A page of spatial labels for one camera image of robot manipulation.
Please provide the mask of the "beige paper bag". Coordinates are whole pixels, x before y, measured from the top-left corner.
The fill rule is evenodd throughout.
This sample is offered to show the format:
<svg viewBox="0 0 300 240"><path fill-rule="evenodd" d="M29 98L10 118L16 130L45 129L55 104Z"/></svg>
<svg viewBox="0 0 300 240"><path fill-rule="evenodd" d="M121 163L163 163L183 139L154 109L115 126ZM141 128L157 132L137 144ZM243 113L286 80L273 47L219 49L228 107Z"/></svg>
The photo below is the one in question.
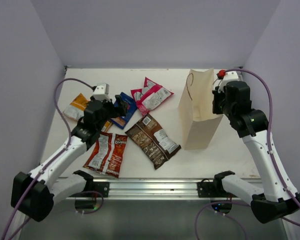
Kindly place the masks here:
<svg viewBox="0 0 300 240"><path fill-rule="evenodd" d="M178 112L182 130L182 147L185 150L206 149L222 120L213 113L214 69L191 69L185 81Z"/></svg>

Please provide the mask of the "pink snack bag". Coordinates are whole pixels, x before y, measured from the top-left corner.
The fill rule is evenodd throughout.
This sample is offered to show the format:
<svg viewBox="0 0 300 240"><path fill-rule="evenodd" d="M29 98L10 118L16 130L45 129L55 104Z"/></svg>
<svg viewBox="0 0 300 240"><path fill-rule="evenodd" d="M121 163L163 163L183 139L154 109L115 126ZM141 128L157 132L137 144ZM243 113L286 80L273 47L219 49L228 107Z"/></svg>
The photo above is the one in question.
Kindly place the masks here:
<svg viewBox="0 0 300 240"><path fill-rule="evenodd" d="M148 77L144 79L143 88L132 89L130 93L143 117L174 95L173 92Z"/></svg>

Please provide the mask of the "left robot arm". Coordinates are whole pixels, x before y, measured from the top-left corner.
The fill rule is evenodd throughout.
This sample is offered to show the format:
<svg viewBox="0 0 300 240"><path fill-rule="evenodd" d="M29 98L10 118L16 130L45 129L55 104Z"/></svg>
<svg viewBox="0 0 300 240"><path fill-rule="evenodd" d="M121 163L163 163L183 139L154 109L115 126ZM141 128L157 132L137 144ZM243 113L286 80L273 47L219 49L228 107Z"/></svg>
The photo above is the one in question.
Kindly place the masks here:
<svg viewBox="0 0 300 240"><path fill-rule="evenodd" d="M93 177L77 170L64 180L60 175L78 157L89 150L99 139L106 121L123 117L128 104L120 95L111 100L88 102L84 116L77 122L66 142L44 163L29 173L19 172L13 179L11 206L36 222L44 220L58 202L80 193L82 196L96 194Z"/></svg>

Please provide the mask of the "brown snack bag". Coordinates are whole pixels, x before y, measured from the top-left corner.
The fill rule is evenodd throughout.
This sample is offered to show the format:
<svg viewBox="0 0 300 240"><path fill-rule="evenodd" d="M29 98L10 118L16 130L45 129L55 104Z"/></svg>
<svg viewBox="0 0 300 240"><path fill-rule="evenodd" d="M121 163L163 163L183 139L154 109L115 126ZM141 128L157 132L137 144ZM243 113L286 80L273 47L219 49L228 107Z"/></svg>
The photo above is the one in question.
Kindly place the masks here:
<svg viewBox="0 0 300 240"><path fill-rule="evenodd" d="M156 170L182 148L168 137L159 122L149 113L138 120L125 134L140 147Z"/></svg>

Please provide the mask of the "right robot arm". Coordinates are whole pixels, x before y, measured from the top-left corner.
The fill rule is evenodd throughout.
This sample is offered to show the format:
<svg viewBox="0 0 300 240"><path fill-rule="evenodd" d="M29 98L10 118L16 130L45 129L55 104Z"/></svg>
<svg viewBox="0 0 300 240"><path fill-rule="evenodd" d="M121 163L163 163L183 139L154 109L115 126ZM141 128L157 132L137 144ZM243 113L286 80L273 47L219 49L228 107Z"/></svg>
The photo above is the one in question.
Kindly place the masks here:
<svg viewBox="0 0 300 240"><path fill-rule="evenodd" d="M212 91L212 111L225 115L248 148L263 187L242 180L232 171L214 176L217 196L231 193L247 203L263 224L290 215L300 209L300 193L290 181L268 132L265 113L252 108L250 87L243 81L229 81Z"/></svg>

